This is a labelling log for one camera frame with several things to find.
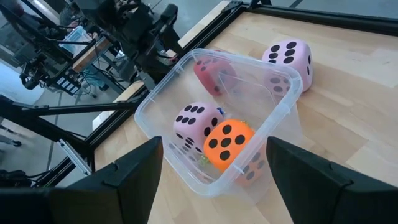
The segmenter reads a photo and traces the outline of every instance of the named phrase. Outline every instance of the black dot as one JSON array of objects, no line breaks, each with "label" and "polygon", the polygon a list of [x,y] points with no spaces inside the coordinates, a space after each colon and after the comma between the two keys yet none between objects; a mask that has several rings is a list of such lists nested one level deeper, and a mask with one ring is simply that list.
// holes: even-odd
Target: black dot
[{"label": "black dot", "polygon": [[224,138],[221,141],[221,147],[227,147],[229,146],[229,144],[231,144],[231,138]]},{"label": "black dot", "polygon": [[209,127],[205,128],[205,136],[209,136],[211,129]]},{"label": "black dot", "polygon": [[249,165],[244,167],[244,169],[243,169],[244,174],[246,174],[249,171],[249,169],[250,169]]},{"label": "black dot", "polygon": [[277,52],[279,50],[279,48],[280,48],[279,45],[274,45],[274,46],[271,47],[271,51],[272,52]]},{"label": "black dot", "polygon": [[260,161],[260,162],[257,164],[257,169],[261,169],[261,168],[264,166],[265,163],[266,163],[265,161]]},{"label": "black dot", "polygon": [[273,83],[273,84],[278,84],[278,83],[280,83],[280,79],[279,79],[279,78],[276,78],[276,77],[271,78],[269,81],[271,81],[271,83]]},{"label": "black dot", "polygon": [[229,134],[231,131],[232,131],[231,125],[227,124],[226,126],[223,127],[224,134]]},{"label": "black dot", "polygon": [[261,153],[257,152],[256,155],[253,156],[253,159],[251,159],[251,162],[256,162],[257,160],[260,159]]},{"label": "black dot", "polygon": [[240,145],[240,144],[243,144],[245,140],[246,140],[246,138],[242,134],[240,134],[240,135],[236,136],[235,143],[237,145]]},{"label": "black dot", "polygon": [[201,107],[201,108],[199,108],[199,109],[197,110],[197,113],[202,113],[202,112],[204,112],[204,110],[205,110],[205,108],[204,108],[204,107]]},{"label": "black dot", "polygon": [[209,142],[209,147],[212,148],[212,149],[214,149],[215,147],[217,147],[217,144],[218,144],[217,139],[212,139],[212,140],[210,140],[210,142]]},{"label": "black dot", "polygon": [[285,58],[285,60],[284,60],[284,63],[291,63],[291,62],[293,62],[293,57],[287,57],[287,58]]},{"label": "black dot", "polygon": [[275,86],[274,87],[274,91],[275,92],[277,92],[277,93],[280,93],[280,92],[282,92],[284,89],[282,88],[282,87],[280,87],[280,86]]},{"label": "black dot", "polygon": [[294,54],[294,52],[295,52],[294,49],[287,50],[287,51],[285,52],[285,56],[292,56],[292,55]]},{"label": "black dot", "polygon": [[288,44],[286,45],[286,47],[287,47],[288,49],[292,49],[292,48],[294,48],[296,45],[297,45],[296,42],[290,42],[290,43],[288,43]]},{"label": "black dot", "polygon": [[217,118],[213,118],[213,119],[211,120],[211,125],[216,126],[216,125],[217,125],[217,122],[218,122]]},{"label": "black dot", "polygon": [[230,156],[231,156],[231,153],[228,150],[225,150],[224,152],[220,153],[220,159],[222,161],[229,159]]},{"label": "black dot", "polygon": [[194,106],[194,107],[191,108],[191,112],[193,113],[193,112],[195,112],[197,109],[198,109],[198,106]]},{"label": "black dot", "polygon": [[176,119],[175,121],[176,121],[176,122],[179,122],[179,121],[182,120],[182,118],[183,118],[183,116],[180,115],[180,116],[177,117],[177,119]]},{"label": "black dot", "polygon": [[274,59],[278,57],[278,53],[272,53],[270,55],[268,55],[269,59]]},{"label": "black dot", "polygon": [[192,106],[191,105],[188,105],[188,106],[186,106],[185,108],[184,108],[184,111],[188,111],[188,110],[190,110],[192,108]]},{"label": "black dot", "polygon": [[191,118],[191,119],[188,121],[188,124],[191,125],[191,124],[193,124],[195,121],[196,121],[195,118]]},{"label": "black dot", "polygon": [[247,176],[246,176],[246,180],[251,180],[254,177],[254,171],[250,172]]}]

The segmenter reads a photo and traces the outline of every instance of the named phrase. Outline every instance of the green object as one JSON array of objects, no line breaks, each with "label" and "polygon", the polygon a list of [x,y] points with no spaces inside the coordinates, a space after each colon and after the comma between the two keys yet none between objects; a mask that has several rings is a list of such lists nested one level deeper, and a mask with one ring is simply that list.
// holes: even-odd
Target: green object
[{"label": "green object", "polygon": [[210,162],[209,159],[208,159],[206,156],[204,156],[204,155],[202,155],[201,158],[200,158],[200,160],[199,160],[199,164],[200,164],[201,166],[205,166],[205,165],[207,165],[209,162]]}]

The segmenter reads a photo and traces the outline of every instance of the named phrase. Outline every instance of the floor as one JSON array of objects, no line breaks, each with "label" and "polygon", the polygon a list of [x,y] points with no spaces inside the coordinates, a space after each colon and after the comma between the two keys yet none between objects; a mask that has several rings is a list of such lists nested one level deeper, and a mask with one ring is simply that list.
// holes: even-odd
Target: floor
[{"label": "floor", "polygon": [[[146,0],[154,8],[155,12],[162,12],[168,4],[173,3],[178,6],[178,19],[174,25],[177,33],[182,36],[191,29],[203,16],[213,9],[221,0]],[[343,12],[367,16],[382,16],[398,19],[398,1],[395,0],[272,0],[273,5],[289,7],[296,5],[299,9],[311,9],[318,11]],[[94,103],[109,103],[118,95],[113,90],[105,92],[93,88],[92,92],[98,95],[97,99],[90,96],[82,96],[79,102],[76,98],[65,93],[52,93],[45,91],[42,97],[36,102],[37,105],[65,106],[81,105]],[[69,114],[60,116],[45,117],[47,121],[55,123],[57,126],[82,134],[84,136],[91,133],[91,122],[99,113]],[[22,127],[3,121],[3,125],[17,131],[18,135],[9,135],[10,138],[22,141],[23,145],[19,148],[13,146],[0,145],[0,169],[24,170],[29,175],[38,174],[57,165],[65,153],[57,144],[50,142],[41,136],[36,135]],[[68,186],[71,183],[83,178],[84,175],[75,169],[59,186]]]}]

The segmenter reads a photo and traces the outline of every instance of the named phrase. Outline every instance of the wooden table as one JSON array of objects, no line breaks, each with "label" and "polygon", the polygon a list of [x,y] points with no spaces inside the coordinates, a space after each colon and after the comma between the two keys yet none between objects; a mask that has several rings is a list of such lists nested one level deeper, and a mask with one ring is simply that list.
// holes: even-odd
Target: wooden table
[{"label": "wooden table", "polygon": [[99,57],[100,52],[103,49],[108,48],[111,45],[111,42],[107,38],[101,38],[96,46],[92,46],[86,53],[84,53],[75,63],[73,63],[73,70],[75,72],[82,72],[84,69],[91,63],[93,63],[94,59]]},{"label": "wooden table", "polygon": [[[221,2],[180,41],[186,44],[227,2]],[[314,83],[298,103],[302,147],[371,177],[398,185],[398,39],[259,14],[239,16],[208,47],[261,58],[273,43],[306,40]],[[132,86],[128,95],[136,86]],[[125,100],[128,95],[120,96]],[[147,140],[129,118],[97,148],[100,169]],[[149,223],[291,223],[272,183],[264,198],[247,206],[233,198],[201,198],[165,161]]]}]

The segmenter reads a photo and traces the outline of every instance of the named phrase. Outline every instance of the cable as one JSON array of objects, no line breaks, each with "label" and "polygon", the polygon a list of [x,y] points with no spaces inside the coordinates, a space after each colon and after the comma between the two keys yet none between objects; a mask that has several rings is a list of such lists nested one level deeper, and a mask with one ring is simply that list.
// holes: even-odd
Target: cable
[{"label": "cable", "polygon": [[26,175],[25,177],[26,178],[35,178],[35,177],[40,177],[40,176],[43,176],[43,175],[45,175],[45,174],[48,174],[50,171],[45,171],[45,172],[43,172],[43,173],[39,173],[39,174],[36,174],[36,175],[32,175],[32,176],[28,176],[28,175]]},{"label": "cable", "polygon": [[159,5],[159,3],[161,3],[163,0],[160,0],[158,3],[156,3],[156,5],[154,6],[154,7],[152,7],[150,10],[152,11],[152,10],[154,10],[154,8],[157,6],[157,5]]},{"label": "cable", "polygon": [[294,1],[289,7],[296,8],[303,0],[296,0]]},{"label": "cable", "polygon": [[85,73],[85,72],[80,72],[79,73],[82,77],[83,77],[83,80],[84,81],[86,81],[87,82],[87,84],[88,84],[88,87],[90,88],[89,90],[88,90],[88,92],[87,93],[84,93],[84,94],[73,94],[73,96],[85,96],[85,95],[89,95],[90,93],[91,93],[91,91],[92,91],[92,87],[91,87],[91,84],[87,81],[87,79],[86,79],[86,75],[88,75],[87,73]]},{"label": "cable", "polygon": [[124,87],[117,81],[117,79],[115,79],[116,77],[114,77],[113,75],[109,74],[108,71],[105,71],[105,70],[102,70],[102,69],[101,69],[101,62],[100,62],[100,56],[98,55],[97,42],[96,42],[95,45],[94,45],[94,51],[95,51],[95,55],[96,55],[96,58],[97,58],[97,61],[98,61],[98,67],[96,68],[97,71],[98,71],[98,72],[104,72],[105,74],[107,74],[108,76],[110,76],[112,79],[114,79],[114,80],[116,81],[115,84],[116,84],[117,86],[124,88]]},{"label": "cable", "polygon": [[40,85],[40,88],[45,88],[45,84],[44,84],[44,83],[42,83],[42,81],[41,81],[41,80],[39,80],[39,85]]}]

